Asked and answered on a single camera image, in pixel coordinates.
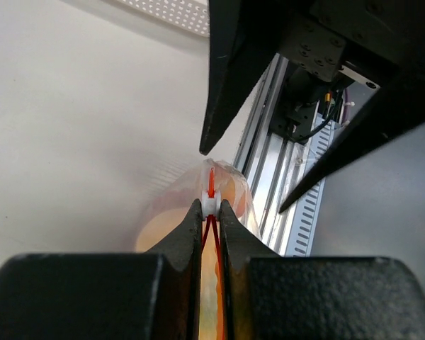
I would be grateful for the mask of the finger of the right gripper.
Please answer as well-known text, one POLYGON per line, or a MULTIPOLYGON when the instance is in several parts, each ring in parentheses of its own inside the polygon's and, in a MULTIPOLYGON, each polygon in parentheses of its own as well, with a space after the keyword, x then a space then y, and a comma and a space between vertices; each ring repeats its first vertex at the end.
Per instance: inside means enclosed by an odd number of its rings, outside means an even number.
POLYGON ((280 204, 279 213, 324 177, 425 123, 425 70, 402 72, 382 86, 280 204))
POLYGON ((199 151, 224 135, 282 42, 289 1, 211 0, 208 100, 199 151))

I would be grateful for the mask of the peach fruit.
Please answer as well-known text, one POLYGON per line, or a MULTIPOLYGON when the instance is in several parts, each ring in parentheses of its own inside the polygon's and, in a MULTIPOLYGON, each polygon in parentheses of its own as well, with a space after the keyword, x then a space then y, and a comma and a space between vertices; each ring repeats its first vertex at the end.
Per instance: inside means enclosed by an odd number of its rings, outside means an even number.
POLYGON ((220 182, 220 192, 238 218, 249 217, 251 194, 247 180, 241 174, 226 173, 220 182))

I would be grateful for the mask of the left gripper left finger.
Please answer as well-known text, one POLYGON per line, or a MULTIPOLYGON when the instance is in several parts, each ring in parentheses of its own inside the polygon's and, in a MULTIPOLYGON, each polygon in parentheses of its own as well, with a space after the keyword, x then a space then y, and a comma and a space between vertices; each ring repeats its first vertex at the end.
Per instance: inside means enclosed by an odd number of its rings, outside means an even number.
POLYGON ((143 253, 33 253, 0 268, 0 339, 197 339, 202 209, 143 253))

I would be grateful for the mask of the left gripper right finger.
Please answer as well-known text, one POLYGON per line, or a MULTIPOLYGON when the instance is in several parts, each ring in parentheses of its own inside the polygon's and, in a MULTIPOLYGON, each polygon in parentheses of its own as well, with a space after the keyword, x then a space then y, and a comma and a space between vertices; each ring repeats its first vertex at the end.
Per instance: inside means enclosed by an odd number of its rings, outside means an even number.
POLYGON ((283 257, 223 201, 226 339, 425 339, 425 294, 387 257, 283 257))

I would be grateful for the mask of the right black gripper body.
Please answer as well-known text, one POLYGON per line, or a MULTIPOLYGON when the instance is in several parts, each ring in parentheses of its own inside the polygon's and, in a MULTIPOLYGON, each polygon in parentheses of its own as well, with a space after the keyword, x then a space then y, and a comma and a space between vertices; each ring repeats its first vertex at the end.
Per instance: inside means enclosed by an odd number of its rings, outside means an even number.
POLYGON ((425 37, 425 1, 287 1, 279 53, 321 81, 382 78, 425 37))

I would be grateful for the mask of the clear zip top bag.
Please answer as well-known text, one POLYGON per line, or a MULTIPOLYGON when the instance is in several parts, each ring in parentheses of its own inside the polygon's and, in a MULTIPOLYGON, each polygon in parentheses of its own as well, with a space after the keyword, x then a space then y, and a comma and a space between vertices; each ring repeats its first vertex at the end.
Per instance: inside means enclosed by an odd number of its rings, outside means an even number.
MULTIPOLYGON (((174 208, 187 207, 189 209, 194 200, 200 200, 202 198, 202 194, 209 192, 210 173, 214 173, 214 191, 220 194, 221 198, 220 182, 226 173, 241 174, 244 177, 241 172, 225 161, 214 161, 212 159, 202 161, 199 165, 183 173, 162 194, 157 196, 149 204, 140 219, 139 233, 143 228, 143 224, 148 222, 149 219, 154 217, 156 214, 174 208)), ((252 194, 250 209, 249 217, 247 219, 236 217, 254 236, 260 238, 261 236, 258 222, 256 221, 252 194)), ((216 248, 216 242, 219 240, 219 226, 219 222, 213 226, 212 224, 203 221, 203 249, 205 247, 210 228, 213 228, 216 248)))

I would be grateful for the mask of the orange fruit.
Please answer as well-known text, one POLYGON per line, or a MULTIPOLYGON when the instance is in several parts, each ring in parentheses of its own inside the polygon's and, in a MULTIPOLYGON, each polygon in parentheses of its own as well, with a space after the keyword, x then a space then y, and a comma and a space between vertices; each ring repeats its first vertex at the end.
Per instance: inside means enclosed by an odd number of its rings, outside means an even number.
MULTIPOLYGON (((187 212, 187 207, 174 208, 150 218, 143 224, 135 250, 146 251, 153 247, 182 222, 187 212)), ((213 228, 210 228, 202 253, 198 338, 221 339, 223 326, 219 263, 213 228)))

